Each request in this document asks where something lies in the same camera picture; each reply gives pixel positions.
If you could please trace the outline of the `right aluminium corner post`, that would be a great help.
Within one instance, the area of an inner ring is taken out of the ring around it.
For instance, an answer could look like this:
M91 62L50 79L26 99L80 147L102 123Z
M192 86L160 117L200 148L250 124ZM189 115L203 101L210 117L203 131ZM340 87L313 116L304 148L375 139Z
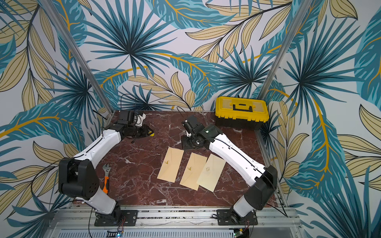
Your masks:
M295 35L298 32L299 26L302 24L302 21L304 19L304 16L307 14L307 11L312 3L312 0L305 0L302 1L300 4L300 7L298 8L298 11L296 12L295 17L293 18L290 29L288 33L285 35L285 38L282 42L282 45L280 46L280 49L276 55L276 58L271 66L271 69L269 70L267 77L262 84L261 91L257 97L257 99L265 100L267 91L269 90L269 87L271 86L272 81L274 80L274 77L276 75L276 72L280 66L280 63L283 59L283 57L286 55Z

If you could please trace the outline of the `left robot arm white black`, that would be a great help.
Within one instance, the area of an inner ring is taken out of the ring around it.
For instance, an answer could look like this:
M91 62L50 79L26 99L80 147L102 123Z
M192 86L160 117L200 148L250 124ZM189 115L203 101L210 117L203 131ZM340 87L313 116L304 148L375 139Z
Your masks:
M153 136L153 130L144 124L145 118L143 112L121 110L118 120L107 125L94 142L74 157L59 162L59 192L92 207L95 226L119 226L123 221L118 202L100 187L96 167L123 139Z

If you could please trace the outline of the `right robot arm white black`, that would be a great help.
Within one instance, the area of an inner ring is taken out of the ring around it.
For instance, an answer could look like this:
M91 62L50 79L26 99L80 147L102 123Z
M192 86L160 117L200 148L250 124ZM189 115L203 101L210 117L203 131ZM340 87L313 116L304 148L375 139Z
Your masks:
M195 116L190 116L182 125L186 130L182 136L183 149L208 149L234 168L249 186L229 209L228 220L238 225L250 212L262 210L276 192L277 169L255 161L213 124L205 127Z

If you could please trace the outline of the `left aluminium corner post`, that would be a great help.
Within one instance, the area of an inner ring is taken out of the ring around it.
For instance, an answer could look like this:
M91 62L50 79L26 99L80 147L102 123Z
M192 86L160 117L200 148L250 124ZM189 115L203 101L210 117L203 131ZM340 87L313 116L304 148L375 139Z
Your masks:
M98 84L94 74L92 73L90 67L88 66L85 58L79 50L74 38L72 37L70 31L65 26L65 22L61 16L59 16L59 12L57 8L54 6L53 1L41 0L41 7L47 12L48 17L56 27L59 34L62 36L63 40L68 46L68 49L71 51L73 57L76 59L77 64L81 67L83 73L89 80L92 85L94 91L98 94L101 103L106 108L109 114L113 114L114 110L110 106L108 99L105 97L100 85Z

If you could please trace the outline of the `orange adjustable wrench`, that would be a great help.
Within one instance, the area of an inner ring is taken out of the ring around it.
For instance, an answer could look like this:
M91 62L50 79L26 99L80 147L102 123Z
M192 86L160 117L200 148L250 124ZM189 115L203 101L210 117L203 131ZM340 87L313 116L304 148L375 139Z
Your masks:
M105 173L103 192L108 194L109 193L109 173L110 173L111 167L109 166L109 164L105 164L103 166L103 170Z

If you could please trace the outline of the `yellow black toolbox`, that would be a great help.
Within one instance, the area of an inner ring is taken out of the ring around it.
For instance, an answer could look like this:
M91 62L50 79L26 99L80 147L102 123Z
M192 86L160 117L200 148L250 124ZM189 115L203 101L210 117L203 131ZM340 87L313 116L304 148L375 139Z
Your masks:
M218 97L215 109L218 127L258 130L268 122L269 113L263 100Z

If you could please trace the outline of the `aluminium corner post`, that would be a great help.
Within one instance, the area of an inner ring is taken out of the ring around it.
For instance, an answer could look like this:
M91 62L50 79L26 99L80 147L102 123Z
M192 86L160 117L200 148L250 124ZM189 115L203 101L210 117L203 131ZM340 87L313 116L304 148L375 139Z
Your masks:
M70 31L65 26L65 22L61 16L59 16L59 12L57 8L54 6L53 1L41 0L41 7L47 12L48 17L56 27L59 34L62 36L63 40L68 46L68 49L71 51L73 57L76 59L77 64L81 67L83 73L89 80L92 85L94 91L98 94L101 103L106 108L109 114L113 114L114 110L110 106L108 99L105 97L100 85L98 84L94 74L92 73L90 67L88 66L85 58L79 50L74 38L72 37Z
M276 58L271 66L271 69L269 70L267 77L262 84L261 91L257 97L257 99L265 100L267 91L269 90L269 87L271 86L272 81L274 80L274 77L276 75L276 72L280 66L280 63L283 59L283 57L286 55L295 35L298 32L299 26L302 24L302 21L304 19L304 16L307 14L307 11L312 3L312 0L305 0L302 1L300 4L300 7L298 8L298 11L296 12L295 17L293 18L290 29L288 33L285 35L285 38L282 42L282 45L280 46L280 49L276 55Z

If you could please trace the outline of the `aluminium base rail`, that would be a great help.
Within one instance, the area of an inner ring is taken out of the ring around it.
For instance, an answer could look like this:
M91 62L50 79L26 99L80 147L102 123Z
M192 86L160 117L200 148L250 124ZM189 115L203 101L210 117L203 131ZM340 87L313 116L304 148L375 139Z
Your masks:
M124 224L95 226L95 213L84 206L60 210L46 238L305 238L294 208L251 212L240 225L228 221L226 207L122 206Z

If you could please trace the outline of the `manila envelope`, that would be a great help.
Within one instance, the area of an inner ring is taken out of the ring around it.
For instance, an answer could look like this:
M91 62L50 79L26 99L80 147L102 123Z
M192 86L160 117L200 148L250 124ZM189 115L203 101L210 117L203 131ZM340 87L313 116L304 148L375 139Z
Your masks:
M214 192L225 164L225 160L214 154L210 154L197 180L197 184L211 192Z
M199 188L197 180L206 164L206 161L206 157L192 153L183 173L180 185L197 191Z
M169 147L157 178L168 182L175 182L183 154L183 150Z

